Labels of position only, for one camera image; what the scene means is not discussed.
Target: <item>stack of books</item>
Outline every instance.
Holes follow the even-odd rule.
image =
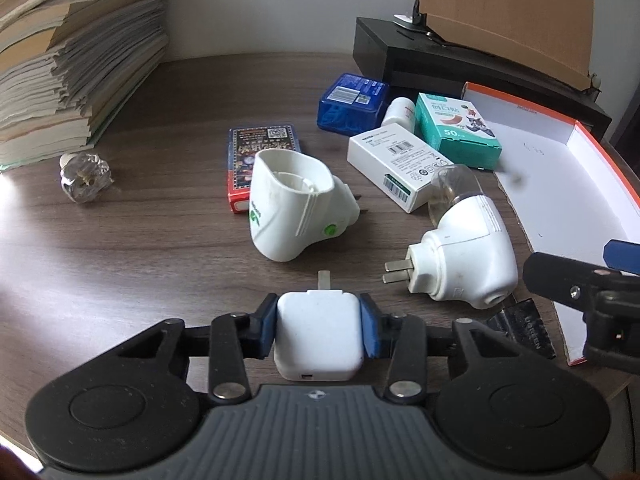
[[[92,147],[155,69],[164,0],[0,0],[0,171]]]

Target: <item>open cardboard tray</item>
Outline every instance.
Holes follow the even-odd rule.
[[[534,251],[604,266],[609,240],[640,243],[640,198],[582,124],[473,83],[462,98],[500,140],[495,175]],[[582,313],[554,305],[567,360],[579,364],[586,339]]]

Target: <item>blue plastic box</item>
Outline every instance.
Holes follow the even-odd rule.
[[[352,137],[380,126],[389,85],[342,74],[320,99],[318,128]]]

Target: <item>round black motor cover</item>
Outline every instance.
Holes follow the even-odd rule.
[[[45,463],[93,473],[155,462],[180,447],[200,419],[182,380],[138,360],[77,368],[41,389],[25,424]]]
[[[545,472],[590,459],[609,432],[609,409],[589,384],[540,359],[485,358],[442,389],[440,431],[477,463]]]

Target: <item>white cardboard box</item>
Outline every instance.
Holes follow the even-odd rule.
[[[426,186],[451,161],[399,124],[349,139],[347,161],[405,212],[427,202]]]
[[[606,266],[612,238],[640,242],[640,198],[585,127],[558,112],[467,83],[463,98],[502,145],[495,175],[534,251]],[[584,360],[582,313],[555,303],[567,360]]]

